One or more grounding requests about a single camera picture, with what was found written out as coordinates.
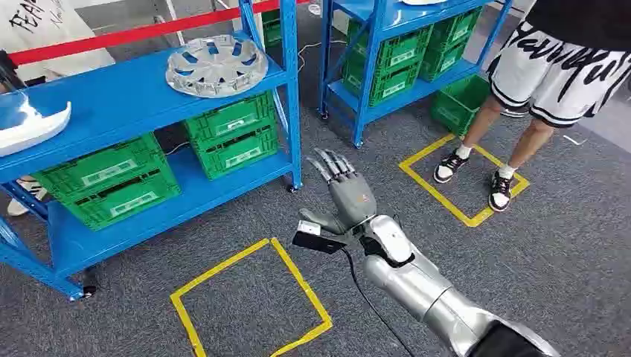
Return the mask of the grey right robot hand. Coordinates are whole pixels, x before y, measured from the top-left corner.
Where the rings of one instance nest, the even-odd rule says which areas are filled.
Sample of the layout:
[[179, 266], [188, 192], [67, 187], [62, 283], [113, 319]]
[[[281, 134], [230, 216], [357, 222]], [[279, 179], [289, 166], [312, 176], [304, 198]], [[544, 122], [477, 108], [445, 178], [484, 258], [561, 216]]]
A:
[[302, 208], [299, 210], [300, 217], [329, 233], [342, 235], [375, 216], [377, 202], [373, 192], [350, 161], [331, 149], [316, 147], [314, 151], [318, 158], [308, 156], [307, 160], [327, 184], [336, 213], [316, 213]]

